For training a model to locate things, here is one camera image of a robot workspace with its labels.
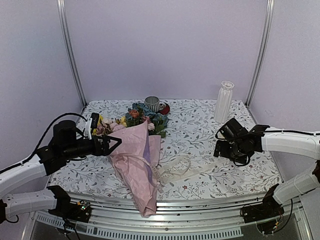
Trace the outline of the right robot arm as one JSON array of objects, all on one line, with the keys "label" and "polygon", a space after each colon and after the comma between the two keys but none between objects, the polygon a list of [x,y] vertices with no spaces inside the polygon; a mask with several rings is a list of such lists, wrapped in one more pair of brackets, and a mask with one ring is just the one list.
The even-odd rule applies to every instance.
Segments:
[{"label": "right robot arm", "polygon": [[284,204],[320,186],[320,133],[256,124],[248,130],[235,118],[215,134],[214,156],[229,159],[238,167],[249,165],[255,153],[269,152],[282,174],[281,183],[271,186],[257,205],[244,206],[245,223],[281,216]]}]

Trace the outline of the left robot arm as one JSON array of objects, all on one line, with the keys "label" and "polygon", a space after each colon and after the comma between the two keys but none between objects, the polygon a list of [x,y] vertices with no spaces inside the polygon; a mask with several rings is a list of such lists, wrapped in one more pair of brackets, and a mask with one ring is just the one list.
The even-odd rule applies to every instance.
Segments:
[{"label": "left robot arm", "polygon": [[122,140],[109,135],[93,136],[92,128],[96,124],[89,119],[81,131],[72,120],[63,120],[53,126],[53,136],[48,145],[35,151],[0,172],[0,221],[19,214],[47,210],[49,214],[63,220],[87,223],[91,217],[90,203],[80,200],[71,201],[69,194],[59,185],[25,193],[15,193],[26,183],[50,176],[69,162],[82,160],[87,156],[109,156]]}]

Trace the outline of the pink paper flower bouquet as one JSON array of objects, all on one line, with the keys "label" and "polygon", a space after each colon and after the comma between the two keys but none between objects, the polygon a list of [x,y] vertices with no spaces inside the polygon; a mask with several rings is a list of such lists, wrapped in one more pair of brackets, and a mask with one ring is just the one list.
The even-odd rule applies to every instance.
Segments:
[{"label": "pink paper flower bouquet", "polygon": [[121,119],[99,116],[94,136],[109,136],[122,140],[109,159],[122,179],[142,217],[157,210],[158,180],[153,169],[160,160],[161,136],[156,135],[153,114],[142,104],[133,104]]}]

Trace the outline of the cream printed ribbon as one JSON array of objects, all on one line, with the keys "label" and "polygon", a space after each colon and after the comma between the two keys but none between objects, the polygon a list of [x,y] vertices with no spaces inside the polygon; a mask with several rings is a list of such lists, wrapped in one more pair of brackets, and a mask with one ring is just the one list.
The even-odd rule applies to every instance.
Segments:
[{"label": "cream printed ribbon", "polygon": [[147,162],[145,158],[140,157],[139,159],[150,168],[152,176],[162,184],[168,184],[179,180],[188,179],[195,175],[203,174],[209,170],[223,167],[229,162],[228,159],[218,159],[210,163],[205,163],[202,166],[192,168],[191,159],[188,156],[183,155],[176,157],[165,166],[157,168],[156,166],[153,166],[149,162]]}]

